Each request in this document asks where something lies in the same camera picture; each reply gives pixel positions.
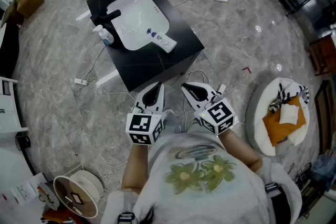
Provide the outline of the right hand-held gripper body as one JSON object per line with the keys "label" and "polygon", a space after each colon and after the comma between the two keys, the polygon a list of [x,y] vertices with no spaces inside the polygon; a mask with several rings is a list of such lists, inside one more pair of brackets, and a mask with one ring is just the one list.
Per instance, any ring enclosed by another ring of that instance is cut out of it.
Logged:
{"label": "right hand-held gripper body", "polygon": [[228,99],[223,98],[196,114],[196,117],[199,119],[201,126],[219,136],[233,126],[235,111]]}

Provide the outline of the person's left forearm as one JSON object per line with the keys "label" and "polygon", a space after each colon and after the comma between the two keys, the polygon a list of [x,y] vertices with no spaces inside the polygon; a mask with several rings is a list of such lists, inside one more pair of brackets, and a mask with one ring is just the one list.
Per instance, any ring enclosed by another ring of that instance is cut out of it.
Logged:
{"label": "person's left forearm", "polygon": [[123,174],[121,189],[140,194],[148,180],[147,145],[132,145],[127,165]]}

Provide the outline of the person's right forearm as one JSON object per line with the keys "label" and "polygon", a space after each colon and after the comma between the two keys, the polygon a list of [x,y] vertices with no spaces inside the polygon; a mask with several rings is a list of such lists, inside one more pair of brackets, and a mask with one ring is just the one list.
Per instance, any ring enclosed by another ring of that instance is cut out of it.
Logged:
{"label": "person's right forearm", "polygon": [[218,138],[226,151],[243,162],[250,170],[256,173],[262,168],[263,161],[257,152],[231,129],[225,130]]}

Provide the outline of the round white cushion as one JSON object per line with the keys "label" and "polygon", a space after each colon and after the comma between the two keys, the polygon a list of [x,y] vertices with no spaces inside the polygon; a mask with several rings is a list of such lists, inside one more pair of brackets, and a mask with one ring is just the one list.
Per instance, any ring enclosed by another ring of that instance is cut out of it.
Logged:
{"label": "round white cushion", "polygon": [[279,83],[284,82],[285,86],[294,82],[288,78],[275,78],[271,82],[261,84],[251,96],[245,120],[246,135],[250,144],[260,153],[266,156],[275,156],[276,151],[279,150],[280,144],[289,141],[290,144],[297,146],[302,143],[307,134],[309,125],[309,109],[308,104],[305,104],[303,99],[300,98],[300,103],[304,116],[306,118],[306,126],[287,136],[283,141],[279,142],[276,146],[272,146],[263,118],[267,116],[269,106],[273,103],[278,94]]}

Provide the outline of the orange cloth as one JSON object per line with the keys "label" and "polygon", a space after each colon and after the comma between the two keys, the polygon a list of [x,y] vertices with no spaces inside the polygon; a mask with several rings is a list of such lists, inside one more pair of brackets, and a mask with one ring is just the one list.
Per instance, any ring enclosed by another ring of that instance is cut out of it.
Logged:
{"label": "orange cloth", "polygon": [[274,114],[268,113],[267,116],[263,118],[263,122],[266,127],[272,146],[276,146],[279,142],[283,141],[287,136],[290,136],[295,131],[299,130],[303,126],[306,126],[306,118],[302,110],[300,98],[294,97],[287,104],[299,107],[298,121],[296,125],[279,124],[281,109],[279,109]]}

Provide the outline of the white folded cloth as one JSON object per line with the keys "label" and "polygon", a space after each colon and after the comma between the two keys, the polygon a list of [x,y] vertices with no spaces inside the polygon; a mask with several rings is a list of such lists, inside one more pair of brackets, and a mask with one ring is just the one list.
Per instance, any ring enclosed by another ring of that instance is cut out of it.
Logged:
{"label": "white folded cloth", "polygon": [[296,125],[298,121],[299,107],[290,104],[283,104],[280,110],[279,124]]}

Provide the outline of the black white patterned cloth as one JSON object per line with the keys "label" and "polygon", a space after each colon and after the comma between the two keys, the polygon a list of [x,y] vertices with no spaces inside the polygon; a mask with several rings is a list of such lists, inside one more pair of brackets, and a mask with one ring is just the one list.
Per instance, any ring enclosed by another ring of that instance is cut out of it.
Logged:
{"label": "black white patterned cloth", "polygon": [[306,86],[292,82],[285,86],[284,82],[279,83],[276,100],[269,106],[269,111],[274,114],[283,104],[287,104],[294,97],[301,97],[305,104],[309,103],[309,89]]}

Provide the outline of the white round basin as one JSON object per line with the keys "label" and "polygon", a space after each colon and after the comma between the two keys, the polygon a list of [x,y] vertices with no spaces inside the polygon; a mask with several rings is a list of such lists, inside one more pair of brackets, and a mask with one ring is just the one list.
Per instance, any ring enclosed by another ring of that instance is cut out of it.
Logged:
{"label": "white round basin", "polygon": [[70,179],[82,187],[94,202],[98,202],[104,194],[104,188],[101,181],[89,171],[78,170],[70,176]]}

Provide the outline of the person's grey floral shirt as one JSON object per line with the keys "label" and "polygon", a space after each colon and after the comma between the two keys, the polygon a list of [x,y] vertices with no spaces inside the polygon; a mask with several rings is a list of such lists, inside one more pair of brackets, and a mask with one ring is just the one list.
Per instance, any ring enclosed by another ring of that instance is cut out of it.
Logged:
{"label": "person's grey floral shirt", "polygon": [[141,193],[110,193],[101,224],[294,224],[302,198],[283,166],[260,157],[255,173],[202,129],[148,147]]}

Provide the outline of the white sink basin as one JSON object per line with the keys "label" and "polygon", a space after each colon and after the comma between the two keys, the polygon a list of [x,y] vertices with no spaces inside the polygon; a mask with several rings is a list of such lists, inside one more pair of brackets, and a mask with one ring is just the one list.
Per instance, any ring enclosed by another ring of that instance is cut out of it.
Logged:
{"label": "white sink basin", "polygon": [[166,34],[169,20],[152,0],[116,0],[107,7],[107,13],[120,10],[121,15],[111,22],[128,50],[135,51],[152,41],[147,30]]}

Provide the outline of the black round object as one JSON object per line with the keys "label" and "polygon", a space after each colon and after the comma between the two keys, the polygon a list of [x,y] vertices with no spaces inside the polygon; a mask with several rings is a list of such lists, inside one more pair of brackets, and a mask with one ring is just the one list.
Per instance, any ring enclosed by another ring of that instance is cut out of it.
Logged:
{"label": "black round object", "polygon": [[31,147],[31,141],[28,136],[15,136],[15,144],[19,151],[25,150]]}

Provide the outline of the white drawer cabinet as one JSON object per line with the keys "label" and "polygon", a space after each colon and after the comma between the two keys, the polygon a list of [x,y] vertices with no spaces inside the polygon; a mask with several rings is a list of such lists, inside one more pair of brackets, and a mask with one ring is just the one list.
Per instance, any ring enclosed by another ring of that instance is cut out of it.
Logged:
{"label": "white drawer cabinet", "polygon": [[0,77],[0,141],[15,138],[17,133],[27,132],[22,127],[14,95],[14,85],[17,80]]}

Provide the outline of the white paper sheets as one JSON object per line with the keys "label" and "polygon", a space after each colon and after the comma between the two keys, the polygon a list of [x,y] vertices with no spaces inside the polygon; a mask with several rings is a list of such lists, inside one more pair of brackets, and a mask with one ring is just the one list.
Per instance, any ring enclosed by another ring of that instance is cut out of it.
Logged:
{"label": "white paper sheets", "polygon": [[39,196],[38,186],[40,183],[46,183],[47,180],[43,173],[36,174],[23,183],[12,187],[11,193],[20,205],[24,205]]}

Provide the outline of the small cardboard box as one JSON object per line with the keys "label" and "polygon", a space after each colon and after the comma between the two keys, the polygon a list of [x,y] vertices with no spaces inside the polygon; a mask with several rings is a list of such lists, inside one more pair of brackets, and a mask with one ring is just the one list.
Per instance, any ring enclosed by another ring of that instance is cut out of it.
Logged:
{"label": "small cardboard box", "polygon": [[8,8],[6,9],[1,27],[3,27],[5,24],[8,25],[14,25],[17,26],[18,28],[21,28],[23,22],[24,22],[24,16],[18,12],[17,10],[17,0],[13,0]]}

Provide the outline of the wooden frame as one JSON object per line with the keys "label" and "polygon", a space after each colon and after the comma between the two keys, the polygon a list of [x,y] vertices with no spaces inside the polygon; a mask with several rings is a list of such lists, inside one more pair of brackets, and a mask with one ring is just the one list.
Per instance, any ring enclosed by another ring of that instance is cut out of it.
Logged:
{"label": "wooden frame", "polygon": [[336,131],[333,92],[330,80],[323,80],[314,102],[319,126],[319,154],[332,147],[332,136]]}

